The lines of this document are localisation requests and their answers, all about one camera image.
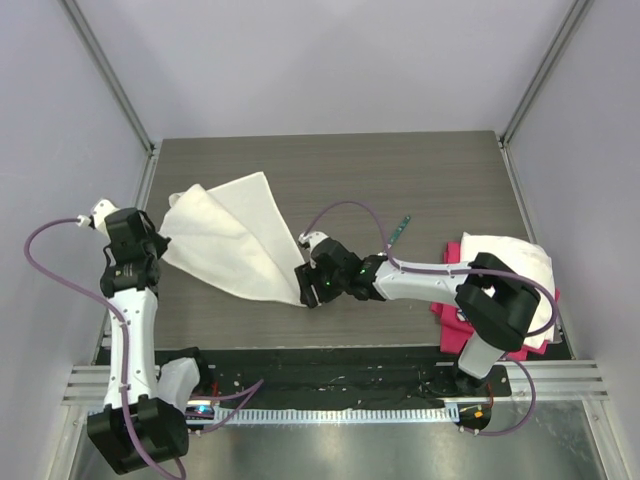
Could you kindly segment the white cloth napkin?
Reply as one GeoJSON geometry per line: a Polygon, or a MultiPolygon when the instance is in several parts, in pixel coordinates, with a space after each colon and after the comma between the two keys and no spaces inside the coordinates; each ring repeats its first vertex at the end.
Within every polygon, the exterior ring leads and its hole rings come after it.
{"type": "Polygon", "coordinates": [[[302,305],[294,269],[304,260],[264,173],[194,184],[168,202],[168,264],[239,298],[302,305]]]}

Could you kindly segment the green handled metal spoon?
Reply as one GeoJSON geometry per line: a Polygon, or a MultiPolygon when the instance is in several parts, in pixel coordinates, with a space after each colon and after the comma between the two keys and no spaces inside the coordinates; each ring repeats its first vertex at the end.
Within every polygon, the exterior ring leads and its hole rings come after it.
{"type": "Polygon", "coordinates": [[[404,230],[407,228],[407,226],[410,223],[410,221],[411,221],[411,216],[410,215],[406,215],[399,222],[399,224],[396,226],[396,228],[394,229],[394,231],[391,233],[391,235],[388,238],[387,246],[389,248],[392,248],[395,245],[395,243],[398,241],[400,236],[403,234],[404,230]]]}

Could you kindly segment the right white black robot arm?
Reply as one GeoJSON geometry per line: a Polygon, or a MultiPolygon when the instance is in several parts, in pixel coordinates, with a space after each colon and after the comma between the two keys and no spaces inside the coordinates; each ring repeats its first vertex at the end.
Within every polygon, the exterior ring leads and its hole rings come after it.
{"type": "Polygon", "coordinates": [[[451,371],[451,395],[478,395],[494,364],[519,351],[540,302],[540,293],[495,255],[469,263],[419,264],[388,253],[358,257],[322,232],[304,235],[309,260],[294,273],[301,303],[316,308],[346,294],[359,301],[419,300],[460,310],[473,333],[451,371]]]}

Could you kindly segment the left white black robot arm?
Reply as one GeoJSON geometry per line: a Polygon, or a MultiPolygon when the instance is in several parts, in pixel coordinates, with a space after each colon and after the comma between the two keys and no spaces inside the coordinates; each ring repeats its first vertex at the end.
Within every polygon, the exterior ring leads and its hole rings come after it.
{"type": "Polygon", "coordinates": [[[93,207],[91,225],[109,239],[100,299],[110,311],[112,340],[103,409],[88,416],[87,434],[115,473],[149,467],[170,479],[161,465],[187,453],[187,403],[211,392],[213,375],[196,347],[155,363],[159,260],[169,238],[145,212],[106,199],[93,207]]]}

